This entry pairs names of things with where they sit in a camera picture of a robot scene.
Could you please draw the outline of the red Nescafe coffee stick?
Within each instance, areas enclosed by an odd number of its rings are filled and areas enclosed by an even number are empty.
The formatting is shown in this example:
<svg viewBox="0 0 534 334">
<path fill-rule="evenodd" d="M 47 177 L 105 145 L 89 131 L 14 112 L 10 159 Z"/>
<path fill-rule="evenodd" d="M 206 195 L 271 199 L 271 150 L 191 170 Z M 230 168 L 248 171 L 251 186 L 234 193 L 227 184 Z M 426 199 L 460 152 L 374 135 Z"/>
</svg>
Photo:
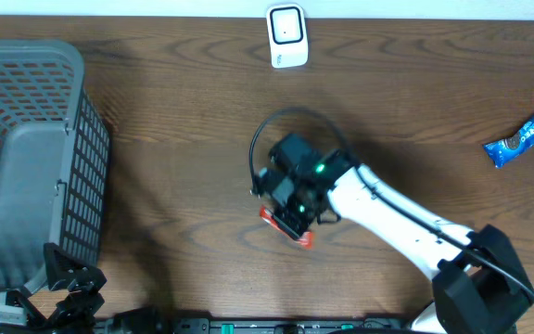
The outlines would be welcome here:
<svg viewBox="0 0 534 334">
<path fill-rule="evenodd" d="M 259 211 L 259 217 L 269 226 L 279 231 L 281 234 L 286 235 L 286 232 L 276 222 L 273 212 L 265 206 L 261 206 Z M 294 239 L 294 242 L 303 247 L 304 249 L 310 250 L 312 248 L 313 243 L 313 232 L 310 230 L 304 232 L 299 238 Z"/>
</svg>

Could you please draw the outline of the blue Oreo cookie pack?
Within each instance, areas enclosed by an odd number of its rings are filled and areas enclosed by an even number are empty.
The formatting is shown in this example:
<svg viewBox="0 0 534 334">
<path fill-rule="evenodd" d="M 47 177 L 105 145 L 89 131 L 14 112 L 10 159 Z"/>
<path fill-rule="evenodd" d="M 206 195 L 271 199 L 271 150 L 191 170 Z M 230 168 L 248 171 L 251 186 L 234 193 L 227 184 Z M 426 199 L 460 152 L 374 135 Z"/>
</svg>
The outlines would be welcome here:
<svg viewBox="0 0 534 334">
<path fill-rule="evenodd" d="M 496 168 L 502 168 L 534 146 L 534 114 L 512 136 L 483 146 Z"/>
</svg>

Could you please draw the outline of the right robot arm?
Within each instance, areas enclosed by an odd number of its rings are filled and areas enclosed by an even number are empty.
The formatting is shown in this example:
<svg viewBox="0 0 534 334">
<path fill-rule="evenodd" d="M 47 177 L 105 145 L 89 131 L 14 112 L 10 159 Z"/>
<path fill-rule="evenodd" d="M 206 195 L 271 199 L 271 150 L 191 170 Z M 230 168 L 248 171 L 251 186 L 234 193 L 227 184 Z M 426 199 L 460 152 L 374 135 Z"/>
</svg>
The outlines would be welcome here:
<svg viewBox="0 0 534 334">
<path fill-rule="evenodd" d="M 252 191 L 273 208 L 261 218 L 305 247 L 325 212 L 382 239 L 431 283 L 433 299 L 406 328 L 418 333 L 513 333 L 534 288 L 509 238 L 448 221 L 382 181 L 344 149 L 325 155 L 290 134 L 251 171 Z"/>
</svg>

